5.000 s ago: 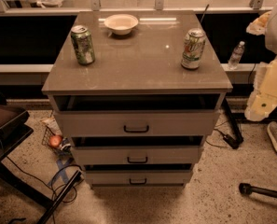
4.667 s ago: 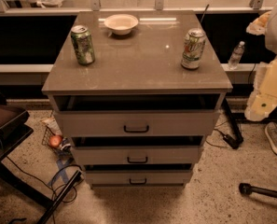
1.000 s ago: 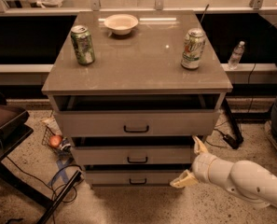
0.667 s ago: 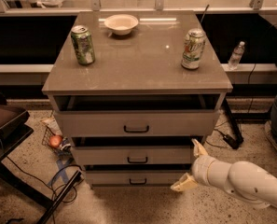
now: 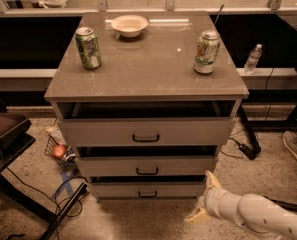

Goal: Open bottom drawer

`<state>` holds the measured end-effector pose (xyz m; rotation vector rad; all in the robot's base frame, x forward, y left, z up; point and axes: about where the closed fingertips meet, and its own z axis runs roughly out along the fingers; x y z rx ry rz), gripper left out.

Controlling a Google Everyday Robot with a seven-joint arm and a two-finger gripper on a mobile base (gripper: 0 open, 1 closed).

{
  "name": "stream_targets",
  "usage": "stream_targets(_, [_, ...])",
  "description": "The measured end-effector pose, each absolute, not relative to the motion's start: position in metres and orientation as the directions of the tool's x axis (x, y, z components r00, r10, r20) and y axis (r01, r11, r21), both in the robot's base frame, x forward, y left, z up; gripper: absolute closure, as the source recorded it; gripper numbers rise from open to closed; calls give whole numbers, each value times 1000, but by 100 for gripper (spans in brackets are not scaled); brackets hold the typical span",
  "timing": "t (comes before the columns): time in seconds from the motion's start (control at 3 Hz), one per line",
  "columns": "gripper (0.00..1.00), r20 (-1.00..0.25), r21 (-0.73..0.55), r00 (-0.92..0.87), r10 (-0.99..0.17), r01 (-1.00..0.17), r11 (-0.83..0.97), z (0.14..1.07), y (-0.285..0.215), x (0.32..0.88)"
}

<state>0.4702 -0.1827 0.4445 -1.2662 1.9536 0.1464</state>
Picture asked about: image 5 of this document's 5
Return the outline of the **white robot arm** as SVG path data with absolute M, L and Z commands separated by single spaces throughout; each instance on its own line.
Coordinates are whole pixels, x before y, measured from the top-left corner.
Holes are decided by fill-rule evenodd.
M 204 223 L 211 218 L 228 220 L 259 240 L 297 240 L 297 214 L 269 199 L 256 195 L 236 195 L 221 187 L 217 177 L 206 170 L 204 204 L 185 218 L 189 224 Z

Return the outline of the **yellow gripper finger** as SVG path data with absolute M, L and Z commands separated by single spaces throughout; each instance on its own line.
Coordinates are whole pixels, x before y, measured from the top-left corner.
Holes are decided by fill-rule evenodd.
M 202 207 L 197 207 L 193 210 L 191 214 L 189 214 L 184 221 L 189 224 L 199 224 L 204 223 L 211 219 L 211 216 L 207 213 L 207 211 Z
M 206 177 L 207 177 L 207 180 L 206 180 L 206 187 L 207 188 L 212 189 L 212 188 L 215 188 L 215 187 L 218 187 L 218 188 L 221 187 L 221 184 L 220 184 L 219 180 L 217 179 L 217 177 L 212 172 L 210 172 L 209 170 L 206 170 L 205 174 L 206 174 Z

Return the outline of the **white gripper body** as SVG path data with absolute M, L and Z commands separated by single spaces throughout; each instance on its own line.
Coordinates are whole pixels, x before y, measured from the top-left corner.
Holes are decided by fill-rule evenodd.
M 199 209 L 198 222 L 206 222 L 211 218 L 225 219 L 235 225 L 242 223 L 238 211 L 241 196 L 233 194 L 223 188 L 214 187 L 204 193 L 204 206 Z

